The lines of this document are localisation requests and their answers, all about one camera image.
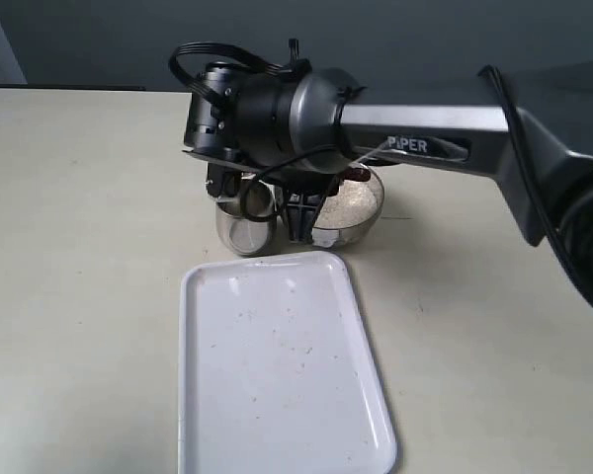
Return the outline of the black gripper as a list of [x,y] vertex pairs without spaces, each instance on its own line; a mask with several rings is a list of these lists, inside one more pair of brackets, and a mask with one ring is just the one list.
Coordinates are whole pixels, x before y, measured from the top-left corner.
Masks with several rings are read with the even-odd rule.
[[[184,133],[188,148],[255,169],[283,163],[296,154],[289,130],[295,80],[222,61],[209,63],[198,78],[219,93],[229,109],[216,111],[204,98],[192,98]],[[312,229],[330,191],[330,187],[313,193],[282,189],[282,221],[291,243],[312,242]]]

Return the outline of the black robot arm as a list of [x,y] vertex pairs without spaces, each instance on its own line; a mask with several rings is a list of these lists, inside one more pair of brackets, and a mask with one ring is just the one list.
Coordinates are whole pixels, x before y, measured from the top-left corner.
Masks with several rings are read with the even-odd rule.
[[491,179],[524,239],[548,241],[593,307],[593,61],[457,85],[379,92],[340,69],[297,79],[210,63],[184,142],[207,190],[242,199],[251,174],[278,191],[271,217],[307,242],[355,162],[409,164]]

